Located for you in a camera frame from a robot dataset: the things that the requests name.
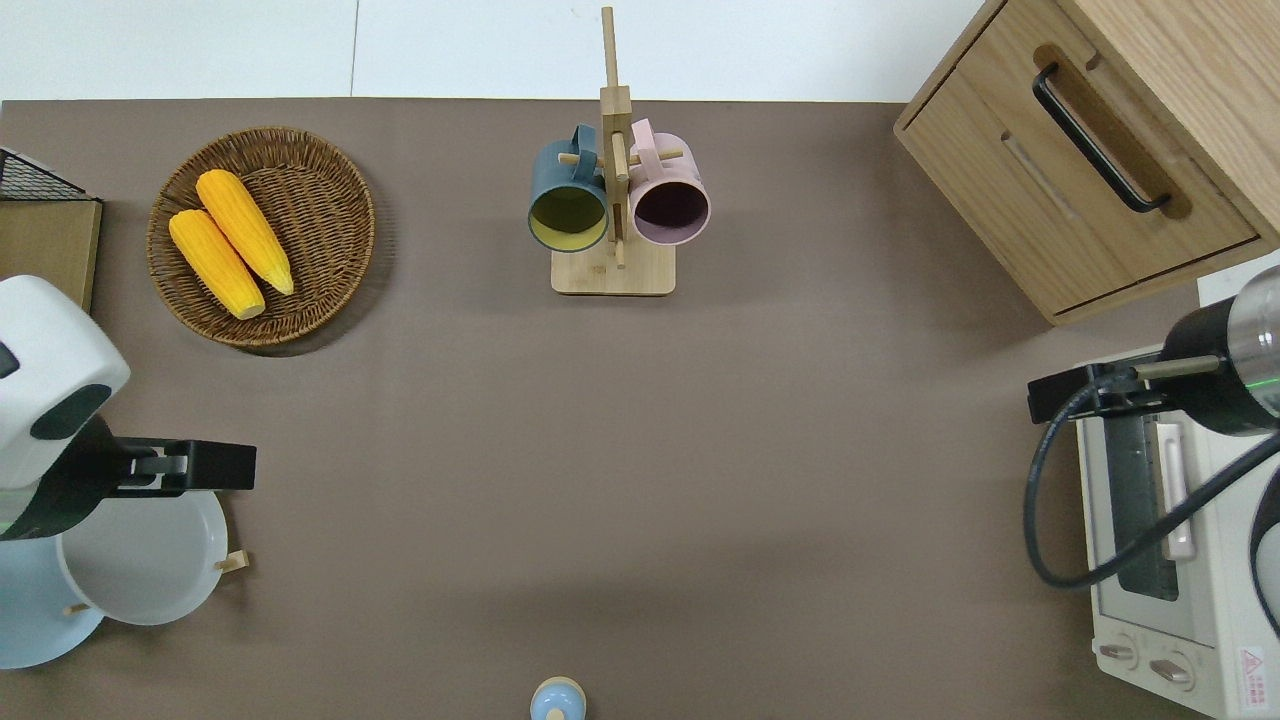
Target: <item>mug handle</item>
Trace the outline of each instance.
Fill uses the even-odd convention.
[[[586,184],[595,174],[595,128],[579,123],[573,131],[573,152],[577,154],[577,165],[573,167],[573,182]]]
[[[653,126],[649,118],[631,123],[631,133],[636,138],[636,155],[640,156],[640,167],[650,181],[662,177],[662,159],[658,158],[658,141],[653,136]]]

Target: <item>oven knob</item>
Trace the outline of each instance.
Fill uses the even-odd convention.
[[[1094,653],[1100,657],[1115,660],[1130,670],[1138,666],[1138,651],[1134,647],[1133,638],[1125,634],[1117,635],[1115,642],[1111,643],[1102,643],[1097,638],[1093,639]]]
[[[1190,661],[1180,652],[1175,651],[1172,655],[1172,660],[1152,660],[1149,664],[1151,671],[1178,685],[1183,691],[1194,688],[1196,675],[1192,674]]]

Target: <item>white plate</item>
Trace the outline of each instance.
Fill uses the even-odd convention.
[[[54,538],[0,542],[0,670],[49,662],[84,642],[102,621],[67,584]]]
[[[227,518],[212,492],[108,498],[58,536],[58,560],[81,598],[133,625],[172,623],[200,607],[227,559]]]

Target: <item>round woven basket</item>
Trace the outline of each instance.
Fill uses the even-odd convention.
[[[275,231],[293,295],[255,277],[266,310],[237,320],[197,279],[169,237],[169,218],[200,208],[196,178],[221,168],[239,176]],[[356,165],[310,132],[251,128],[192,155],[165,183],[147,224],[147,266],[164,304],[196,333],[241,348],[266,348],[324,325],[351,300],[374,251],[374,201]]]

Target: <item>drawer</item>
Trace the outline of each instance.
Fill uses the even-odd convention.
[[[1065,222],[1071,209],[963,77],[952,74],[900,138],[1042,314],[1128,284],[1092,229]]]
[[[1052,0],[988,0],[895,128],[1053,323],[1274,246],[1202,169],[1217,172],[1212,159],[1108,53]]]

